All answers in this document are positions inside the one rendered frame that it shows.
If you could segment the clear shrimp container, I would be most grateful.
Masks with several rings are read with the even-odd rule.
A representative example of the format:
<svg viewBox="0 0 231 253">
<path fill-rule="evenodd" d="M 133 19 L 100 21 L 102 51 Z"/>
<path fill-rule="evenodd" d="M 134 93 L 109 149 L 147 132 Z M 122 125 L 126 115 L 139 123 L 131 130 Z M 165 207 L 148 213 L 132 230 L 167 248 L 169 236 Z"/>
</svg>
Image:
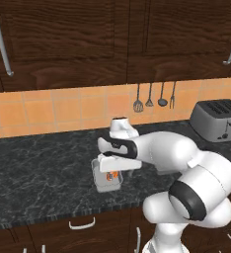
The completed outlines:
<svg viewBox="0 0 231 253">
<path fill-rule="evenodd" d="M 94 182 L 96 184 L 97 191 L 99 193 L 117 191 L 120 189 L 120 185 L 123 182 L 121 173 L 118 173 L 118 176 L 116 178 L 113 178 L 112 180 L 109 181 L 107 179 L 107 174 L 102 173 L 99 170 L 99 161 L 97 159 L 94 159 L 91 162 L 91 164 L 92 164 Z"/>
</svg>

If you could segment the grey toaster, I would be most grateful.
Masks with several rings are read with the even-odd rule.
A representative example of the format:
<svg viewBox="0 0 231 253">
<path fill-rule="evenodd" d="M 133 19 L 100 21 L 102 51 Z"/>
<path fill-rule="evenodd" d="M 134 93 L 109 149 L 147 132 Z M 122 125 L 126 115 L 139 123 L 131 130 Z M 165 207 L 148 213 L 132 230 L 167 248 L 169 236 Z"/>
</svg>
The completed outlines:
<svg viewBox="0 0 231 253">
<path fill-rule="evenodd" d="M 207 141 L 231 141 L 231 99 L 198 101 L 190 125 Z"/>
</svg>

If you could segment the grey slotted spatula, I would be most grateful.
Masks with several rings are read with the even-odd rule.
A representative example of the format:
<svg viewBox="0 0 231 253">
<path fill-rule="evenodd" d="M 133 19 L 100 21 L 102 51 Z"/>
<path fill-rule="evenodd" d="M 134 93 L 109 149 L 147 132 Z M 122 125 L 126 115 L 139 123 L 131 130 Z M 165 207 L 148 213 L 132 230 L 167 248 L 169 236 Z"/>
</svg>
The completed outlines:
<svg viewBox="0 0 231 253">
<path fill-rule="evenodd" d="M 137 84 L 137 93 L 140 93 L 140 84 Z M 141 113 L 143 111 L 143 103 L 139 100 L 139 95 L 136 95 L 136 100 L 133 103 L 133 111 L 135 113 Z"/>
</svg>

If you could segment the wide dark wood cupboard door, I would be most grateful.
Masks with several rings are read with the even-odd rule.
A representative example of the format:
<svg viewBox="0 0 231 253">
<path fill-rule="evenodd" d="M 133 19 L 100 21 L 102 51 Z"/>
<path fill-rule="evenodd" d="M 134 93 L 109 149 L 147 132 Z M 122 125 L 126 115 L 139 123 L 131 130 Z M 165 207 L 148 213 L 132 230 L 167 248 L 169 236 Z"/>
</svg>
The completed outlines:
<svg viewBox="0 0 231 253">
<path fill-rule="evenodd" d="M 0 0 L 0 90 L 126 82 L 129 0 Z"/>
</svg>

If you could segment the dark wood base cupboard door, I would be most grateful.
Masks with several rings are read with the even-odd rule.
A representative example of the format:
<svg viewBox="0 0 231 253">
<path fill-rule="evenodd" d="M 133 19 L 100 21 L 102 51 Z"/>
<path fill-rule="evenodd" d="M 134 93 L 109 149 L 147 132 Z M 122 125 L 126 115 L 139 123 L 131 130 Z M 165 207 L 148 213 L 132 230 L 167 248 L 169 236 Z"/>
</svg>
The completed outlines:
<svg viewBox="0 0 231 253">
<path fill-rule="evenodd" d="M 131 209 L 128 253 L 134 253 L 134 250 L 137 248 L 136 228 L 140 229 L 141 240 L 139 252 L 142 252 L 144 245 L 151 239 L 155 231 L 155 224 L 150 223 L 145 218 L 142 207 Z"/>
</svg>

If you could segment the grey hanging fork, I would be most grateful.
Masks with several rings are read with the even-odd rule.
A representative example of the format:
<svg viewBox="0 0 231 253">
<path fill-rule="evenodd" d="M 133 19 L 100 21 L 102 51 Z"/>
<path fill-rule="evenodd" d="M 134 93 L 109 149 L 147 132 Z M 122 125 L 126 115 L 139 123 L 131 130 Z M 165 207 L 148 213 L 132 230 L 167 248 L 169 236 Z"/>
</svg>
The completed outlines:
<svg viewBox="0 0 231 253">
<path fill-rule="evenodd" d="M 173 84 L 173 91 L 172 91 L 172 95 L 171 95 L 171 98 L 170 98 L 170 109 L 174 109 L 174 107 L 175 107 L 176 85 L 177 85 L 177 81 L 175 81 L 174 84 Z"/>
</svg>

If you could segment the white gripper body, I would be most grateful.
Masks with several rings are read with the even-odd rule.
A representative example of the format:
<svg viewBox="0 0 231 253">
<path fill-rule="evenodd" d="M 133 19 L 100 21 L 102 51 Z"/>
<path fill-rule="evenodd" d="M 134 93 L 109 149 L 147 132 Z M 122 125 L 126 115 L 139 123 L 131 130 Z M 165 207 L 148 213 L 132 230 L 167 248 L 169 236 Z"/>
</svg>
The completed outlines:
<svg viewBox="0 0 231 253">
<path fill-rule="evenodd" d="M 121 157 L 100 157 L 99 169 L 101 172 L 126 171 L 140 169 L 141 161 Z"/>
</svg>

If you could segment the dark wood drawer front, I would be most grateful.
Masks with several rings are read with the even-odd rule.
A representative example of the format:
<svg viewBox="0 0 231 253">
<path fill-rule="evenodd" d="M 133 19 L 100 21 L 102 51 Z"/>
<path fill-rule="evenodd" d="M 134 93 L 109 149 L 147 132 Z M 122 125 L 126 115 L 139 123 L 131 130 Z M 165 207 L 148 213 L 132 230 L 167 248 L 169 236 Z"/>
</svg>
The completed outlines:
<svg viewBox="0 0 231 253">
<path fill-rule="evenodd" d="M 91 223 L 88 229 L 68 226 Z M 127 253 L 130 211 L 106 211 L 29 226 L 38 253 Z"/>
</svg>

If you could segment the grey hanging ladle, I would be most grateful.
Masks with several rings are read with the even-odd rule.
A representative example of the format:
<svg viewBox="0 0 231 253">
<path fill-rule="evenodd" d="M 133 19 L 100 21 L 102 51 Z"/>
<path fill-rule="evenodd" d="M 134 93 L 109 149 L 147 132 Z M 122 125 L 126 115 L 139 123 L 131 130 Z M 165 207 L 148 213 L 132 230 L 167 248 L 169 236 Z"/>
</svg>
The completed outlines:
<svg viewBox="0 0 231 253">
<path fill-rule="evenodd" d="M 165 86 L 165 82 L 162 83 L 161 94 L 160 94 L 160 98 L 158 99 L 158 105 L 160 107 L 165 107 L 168 104 L 168 101 L 163 98 L 164 86 Z"/>
</svg>

